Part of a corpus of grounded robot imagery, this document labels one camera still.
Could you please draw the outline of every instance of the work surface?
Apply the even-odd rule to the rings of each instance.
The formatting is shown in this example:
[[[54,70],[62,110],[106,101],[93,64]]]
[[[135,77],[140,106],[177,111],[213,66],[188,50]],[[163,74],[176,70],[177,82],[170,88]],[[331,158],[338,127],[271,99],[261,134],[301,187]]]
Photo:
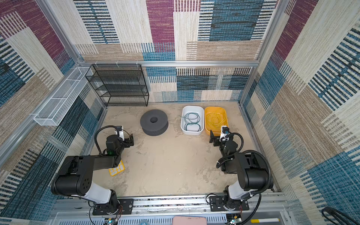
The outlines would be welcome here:
[[[148,107],[109,107],[102,126],[115,125],[134,135],[134,146],[125,148],[122,161],[125,171],[111,177],[108,169],[94,171],[93,182],[116,191],[117,196],[199,194],[222,192],[237,180],[236,174],[224,174],[215,167],[221,158],[219,147],[209,143],[209,136],[185,135],[181,131],[181,112],[184,106],[223,107],[231,132],[244,138],[243,150],[254,149],[250,135],[236,102],[201,102],[191,104],[152,104]],[[141,126],[143,113],[163,110],[169,127],[160,136],[146,135]],[[101,150],[106,148],[106,137],[114,134],[108,128],[98,135]],[[234,141],[240,145],[240,138]],[[98,154],[94,146],[92,155]]]

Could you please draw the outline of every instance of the white plastic bin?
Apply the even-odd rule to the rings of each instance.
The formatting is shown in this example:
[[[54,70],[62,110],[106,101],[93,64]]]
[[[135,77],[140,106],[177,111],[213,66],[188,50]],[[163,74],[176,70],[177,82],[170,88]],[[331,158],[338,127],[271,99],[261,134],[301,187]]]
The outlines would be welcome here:
[[[185,118],[184,116],[188,113],[197,113],[199,114],[199,117],[200,117],[200,121],[198,122],[198,124],[200,125],[200,131],[199,130],[199,126],[196,125],[196,124],[193,124],[193,125],[188,125],[186,127],[187,130],[185,130],[184,126],[186,125],[185,123]],[[196,116],[194,114],[191,114],[189,115],[189,119],[195,119]],[[204,130],[204,127],[205,127],[205,112],[204,112],[204,109],[200,106],[194,106],[194,105],[188,105],[188,106],[185,106],[183,108],[183,113],[182,113],[182,118],[181,118],[181,130],[183,131],[184,134],[187,134],[187,135],[200,135],[201,132]]]

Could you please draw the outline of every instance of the pink phone case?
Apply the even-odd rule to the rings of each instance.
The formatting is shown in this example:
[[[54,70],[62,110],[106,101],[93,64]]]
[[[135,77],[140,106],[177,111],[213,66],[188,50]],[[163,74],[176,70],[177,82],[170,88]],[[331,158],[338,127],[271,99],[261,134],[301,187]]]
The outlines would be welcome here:
[[[172,225],[206,225],[206,218],[191,216],[175,216]]]

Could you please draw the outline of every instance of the white wire basket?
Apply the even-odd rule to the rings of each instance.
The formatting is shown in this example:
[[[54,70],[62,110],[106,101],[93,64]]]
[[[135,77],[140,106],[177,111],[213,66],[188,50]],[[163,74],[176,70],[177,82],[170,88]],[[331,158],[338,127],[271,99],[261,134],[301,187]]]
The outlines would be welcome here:
[[[87,83],[88,67],[77,67],[40,109],[34,120],[40,126],[58,126]]]

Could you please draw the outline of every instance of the wire mesh rack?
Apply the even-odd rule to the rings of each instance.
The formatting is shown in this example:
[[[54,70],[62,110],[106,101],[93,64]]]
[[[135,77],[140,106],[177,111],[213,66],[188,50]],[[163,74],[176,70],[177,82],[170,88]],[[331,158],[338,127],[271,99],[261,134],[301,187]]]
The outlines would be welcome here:
[[[77,67],[40,109],[34,120],[40,126],[58,126],[87,83],[88,67]]]
[[[149,91],[141,65],[93,64],[86,79],[106,106],[148,106]]]

